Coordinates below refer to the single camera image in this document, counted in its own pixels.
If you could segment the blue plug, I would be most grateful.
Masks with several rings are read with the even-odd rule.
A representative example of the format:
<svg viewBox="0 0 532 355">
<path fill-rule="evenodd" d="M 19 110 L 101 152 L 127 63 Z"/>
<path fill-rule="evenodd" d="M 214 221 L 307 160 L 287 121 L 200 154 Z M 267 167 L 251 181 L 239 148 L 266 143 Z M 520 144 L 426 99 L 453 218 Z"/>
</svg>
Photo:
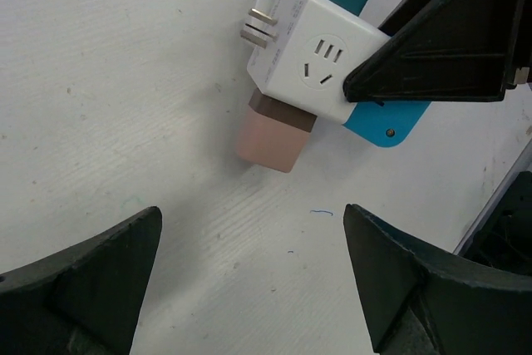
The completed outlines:
<svg viewBox="0 0 532 355">
<path fill-rule="evenodd" d="M 430 104 L 429 101 L 359 102 L 343 126 L 373 145 L 390 148 L 408 137 Z"/>
</svg>

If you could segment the pink charger plug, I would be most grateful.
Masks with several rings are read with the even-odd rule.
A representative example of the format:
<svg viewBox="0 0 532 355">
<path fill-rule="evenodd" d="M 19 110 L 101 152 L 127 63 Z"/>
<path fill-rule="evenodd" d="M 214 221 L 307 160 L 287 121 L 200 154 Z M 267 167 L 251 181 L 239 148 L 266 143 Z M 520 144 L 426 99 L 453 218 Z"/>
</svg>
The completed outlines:
<svg viewBox="0 0 532 355">
<path fill-rule="evenodd" d="M 256 89 L 239 131 L 236 153 L 245 161 L 290 172 L 313 130 L 317 117 Z"/>
</svg>

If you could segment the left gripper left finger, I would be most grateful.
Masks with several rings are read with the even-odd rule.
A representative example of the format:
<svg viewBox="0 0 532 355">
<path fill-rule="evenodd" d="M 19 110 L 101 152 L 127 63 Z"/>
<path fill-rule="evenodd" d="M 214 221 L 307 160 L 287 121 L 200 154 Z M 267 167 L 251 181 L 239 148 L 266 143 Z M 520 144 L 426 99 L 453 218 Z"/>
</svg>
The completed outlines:
<svg viewBox="0 0 532 355">
<path fill-rule="evenodd" d="M 3 354 L 130 352 L 162 230 L 152 206 L 1 275 Z"/>
</svg>

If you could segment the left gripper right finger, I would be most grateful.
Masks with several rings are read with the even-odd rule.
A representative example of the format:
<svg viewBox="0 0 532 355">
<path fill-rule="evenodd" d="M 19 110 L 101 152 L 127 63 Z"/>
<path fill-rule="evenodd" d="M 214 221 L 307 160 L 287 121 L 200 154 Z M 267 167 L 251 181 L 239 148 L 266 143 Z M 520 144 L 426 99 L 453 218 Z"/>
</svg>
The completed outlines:
<svg viewBox="0 0 532 355">
<path fill-rule="evenodd" d="M 464 259 L 359 205 L 343 216 L 376 354 L 529 354 L 531 278 Z"/>
</svg>

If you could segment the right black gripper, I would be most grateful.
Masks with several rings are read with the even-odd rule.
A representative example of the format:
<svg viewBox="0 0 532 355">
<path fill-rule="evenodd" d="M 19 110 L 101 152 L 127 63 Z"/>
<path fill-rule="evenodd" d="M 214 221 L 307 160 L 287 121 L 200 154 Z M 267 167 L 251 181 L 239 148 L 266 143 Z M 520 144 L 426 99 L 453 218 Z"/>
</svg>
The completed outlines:
<svg viewBox="0 0 532 355">
<path fill-rule="evenodd" d="M 531 83 L 531 0 L 402 0 L 380 30 L 343 83 L 350 102 L 494 102 Z"/>
</svg>

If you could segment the white cube socket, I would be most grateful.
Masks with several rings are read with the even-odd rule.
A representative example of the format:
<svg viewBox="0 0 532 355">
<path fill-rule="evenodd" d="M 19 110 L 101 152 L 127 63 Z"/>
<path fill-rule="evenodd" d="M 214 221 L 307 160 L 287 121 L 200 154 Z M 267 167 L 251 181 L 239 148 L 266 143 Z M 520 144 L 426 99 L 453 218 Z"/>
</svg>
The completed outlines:
<svg viewBox="0 0 532 355">
<path fill-rule="evenodd" d="M 248 74 L 266 96 L 344 124 L 355 108 L 346 77 L 389 36 L 329 0 L 274 0 L 249 10 L 240 36 L 254 45 Z"/>
</svg>

